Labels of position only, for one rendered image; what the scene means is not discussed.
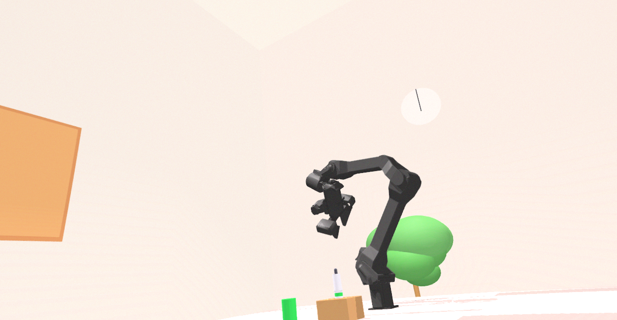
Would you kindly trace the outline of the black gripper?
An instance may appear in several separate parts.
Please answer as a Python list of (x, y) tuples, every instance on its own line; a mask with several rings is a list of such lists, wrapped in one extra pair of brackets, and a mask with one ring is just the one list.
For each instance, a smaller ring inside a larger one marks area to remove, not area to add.
[[(325, 235), (332, 235), (335, 239), (338, 238), (339, 228), (336, 220), (341, 217), (342, 226), (346, 227), (348, 223), (349, 214), (352, 211), (352, 206), (355, 203), (353, 195), (341, 193), (341, 198), (336, 201), (327, 201), (324, 199), (323, 204), (326, 204), (329, 219), (322, 218), (317, 224), (317, 232)], [(349, 205), (349, 204), (350, 205)]]

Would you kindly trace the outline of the white marker with green band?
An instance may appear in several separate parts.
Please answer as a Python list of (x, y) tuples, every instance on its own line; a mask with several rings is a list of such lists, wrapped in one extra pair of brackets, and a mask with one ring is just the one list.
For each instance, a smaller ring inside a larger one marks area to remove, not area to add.
[(342, 283), (341, 283), (341, 274), (337, 273), (337, 269), (334, 268), (334, 274), (332, 274), (333, 278), (333, 291), (335, 292), (335, 298), (343, 298), (342, 294)]

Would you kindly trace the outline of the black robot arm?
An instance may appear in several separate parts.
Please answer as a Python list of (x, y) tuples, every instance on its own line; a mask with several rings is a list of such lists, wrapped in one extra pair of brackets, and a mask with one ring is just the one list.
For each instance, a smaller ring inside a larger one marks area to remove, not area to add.
[[(325, 168), (321, 171), (314, 169), (306, 178), (308, 187), (319, 193), (323, 192), (327, 201), (336, 201), (341, 198), (341, 189), (344, 187), (338, 179), (344, 180), (357, 173), (381, 170), (390, 180), (389, 200), (372, 243), (368, 247), (361, 247), (355, 259), (355, 268), (363, 285), (369, 285), (373, 307), (368, 310), (399, 307), (394, 305), (392, 298), (390, 282), (395, 282), (395, 273), (387, 267), (387, 250), (406, 204), (421, 187), (419, 175), (404, 168), (393, 157), (380, 155), (361, 160), (330, 160)], [(311, 213), (328, 214), (326, 204), (322, 203), (324, 199), (311, 206)]]

